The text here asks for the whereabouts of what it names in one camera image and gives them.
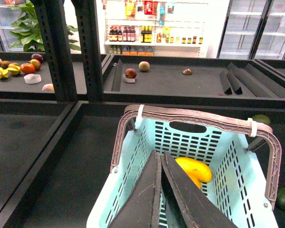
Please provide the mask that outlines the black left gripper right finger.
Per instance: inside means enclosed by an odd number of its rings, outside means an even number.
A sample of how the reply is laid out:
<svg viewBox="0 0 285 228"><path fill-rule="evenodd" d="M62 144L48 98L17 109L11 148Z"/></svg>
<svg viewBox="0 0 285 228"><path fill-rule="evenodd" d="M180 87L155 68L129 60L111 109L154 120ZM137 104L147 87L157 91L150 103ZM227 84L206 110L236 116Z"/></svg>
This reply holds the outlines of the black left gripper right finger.
<svg viewBox="0 0 285 228"><path fill-rule="evenodd" d="M236 227L202 193L169 152L161 156L161 167L161 187L169 228Z"/></svg>

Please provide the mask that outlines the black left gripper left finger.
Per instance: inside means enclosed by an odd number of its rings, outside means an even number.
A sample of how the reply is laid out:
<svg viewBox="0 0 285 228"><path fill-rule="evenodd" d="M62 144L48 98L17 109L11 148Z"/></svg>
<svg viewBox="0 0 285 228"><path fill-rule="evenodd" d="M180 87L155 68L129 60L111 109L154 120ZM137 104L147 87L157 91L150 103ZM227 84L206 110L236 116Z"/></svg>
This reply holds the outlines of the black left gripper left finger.
<svg viewBox="0 0 285 228"><path fill-rule="evenodd" d="M161 201L162 164L152 151L130 196L116 214L110 228L157 228Z"/></svg>

